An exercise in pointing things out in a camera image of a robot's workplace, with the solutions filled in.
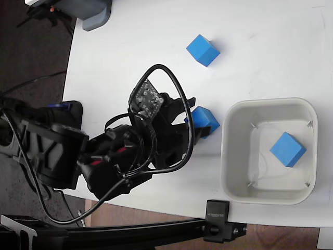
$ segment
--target wire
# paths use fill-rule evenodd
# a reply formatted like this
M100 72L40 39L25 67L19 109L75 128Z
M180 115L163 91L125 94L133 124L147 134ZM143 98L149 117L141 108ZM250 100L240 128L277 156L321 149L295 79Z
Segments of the wire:
M63 193L63 191L62 191L62 190L55 190L54 188L51 188L51 189L52 189L52 191L53 191L54 193L59 193L59 194L61 195L61 197L62 197L62 199L63 199L63 202L64 202L64 204L65 204L65 206L66 206L66 208L67 208L69 214L71 215L72 219L74 219L74 218L75 218L75 217L74 217L74 214L72 213L72 210L70 209L70 207L69 207L69 205L68 205L68 202L67 202L67 200L66 200L66 197L65 197L65 194Z
M138 114L138 113L133 113L133 112L125 113L125 114L121 114L121 115L117 115L117 116L113 117L112 119L110 119L109 121L106 122L104 131L106 131L106 129L111 124L113 124L114 122L116 122L119 119L124 118L124 117L139 117L139 118L141 118L142 121L144 121L145 124L147 125L147 127L149 129L149 132L150 132L150 137L151 137L151 149L150 149L150 153L148 155L148 158L137 169L129 171L129 172L126 173L127 177L131 177L131 176L137 174L140 169L147 167L152 162L153 157L154 157L154 155L156 153L156 149L157 149L157 137L156 137L156 134L155 134L155 130L154 130L154 128L151 125L150 120L147 117L145 117L144 115L141 115L141 114Z
M24 167L23 164L19 163L19 166L21 167L22 169L22 172L24 174L24 177L25 177L25 180L27 181L30 189L32 190L32 192L34 192L35 194L37 194L37 191L36 191L36 188L34 187L34 185L32 184L29 176L28 176L28 172L26 170L26 168ZM42 184L42 187L45 189L46 193L47 193L47 197L43 197L43 200L45 201L49 201L51 198L52 198L52 194L50 192L50 190L47 188L46 185Z
M41 192L41 188L38 184L38 181L37 181L37 177L33 171L33 168L31 166L31 163L28 159L28 156L27 154L25 153L24 151L24 148L23 148L23 145L22 145L22 141L20 139L20 136L18 134L18 131L17 129L14 127L15 124L13 123L12 121L12 118L11 116L5 112L4 109L1 109L0 112L2 112L4 114L4 117L6 118L11 130L13 131L13 134L15 135L16 139L17 139L17 142L18 142L18 145L19 145L19 148L22 152L22 156L23 156L23 159L25 161L25 163L28 165L28 170L32 176L32 180L34 182L34 185L36 187L36 190L37 190L37 194L38 194L38 197L40 199L40 202L41 202L41 205L42 205L42 208L43 208L43 211L44 213L46 214L46 216L54 223L57 223L57 224L61 224L61 225L69 225L69 224L72 224L72 223L75 223L79 220L82 220L84 219L85 217L89 216L90 214L92 214L97 208L99 208L103 202L108 198L108 196L118 187L120 186L121 184L123 184L123 182L125 182L125 179L121 179L119 182L117 182L91 209L89 209L88 211L84 212L82 215L74 218L74 219L71 219L71 220L65 220L65 221L61 221L61 220L57 220L55 218L52 217L52 215L49 213L49 211L47 210L47 207L45 205L45 202L43 200L43 197L42 197L42 192Z
M186 113L186 117L188 120L187 123L187 127L188 127L188 146L187 146L187 151L186 154L184 156L184 158L177 163L176 165L166 168L166 169L154 169L154 170L147 170L144 172L141 172L140 174L145 174L145 173L170 173L170 172L174 172L177 171L179 169L181 169L190 159L192 152L193 152L193 148L194 148L194 122L193 122L193 117L191 114L191 110L189 108L189 104L187 102L187 98L185 96L185 93L180 85L180 83L178 82L178 79L176 78L176 76L171 72L171 70L162 65L162 64L156 64L153 65L152 67L150 67L146 73L141 77L141 79L139 80L138 84L136 85L136 87L134 88L132 94L130 95L130 99L129 99L129 105L131 105L132 100L134 99L135 95L137 94L137 92L139 91L140 87L142 86L142 84L145 82L145 80L148 78L148 76L153 73L156 69L161 69L163 70L171 79L171 81L173 82L173 84L175 85L178 94L181 97L181 100L183 102L184 108L185 108L185 113Z
M71 36L71 38L73 38L74 30L68 25L65 25L65 28L66 28L67 32L69 33L69 35Z
M66 74L66 71L60 71L60 72L57 72L57 73L54 73L54 74L49 74L47 76L38 77L38 78L35 78L35 79L32 79L32 80L20 83L20 84L16 85L15 87L12 87L11 89L9 89L9 90L7 90L5 92L0 93L0 96L8 95L9 93L11 93L11 92L13 92L13 91L15 91L15 90L17 90L17 89L19 89L21 87L24 87L26 85L29 85L29 84L34 83L34 82L37 82L37 81L42 80L42 79L55 77L55 76L58 76L60 74Z

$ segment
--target table surface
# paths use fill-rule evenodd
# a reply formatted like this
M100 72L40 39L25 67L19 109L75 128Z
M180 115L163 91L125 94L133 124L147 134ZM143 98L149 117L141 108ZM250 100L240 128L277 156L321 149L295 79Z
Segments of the table surface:
M208 68L185 49L198 34L221 51ZM133 87L157 63L168 66L187 97L195 96L221 124L238 101L305 98L319 120L312 194L293 206L231 203L229 221L333 227L332 42L331 0L114 0L101 28L86 32L77 21L63 99L83 104L82 130L94 137L107 120L126 112ZM163 72L149 79L177 98ZM208 199L227 199L220 184L221 132L200 140L183 169L155 175L109 203L204 218ZM82 176L66 193L96 199Z

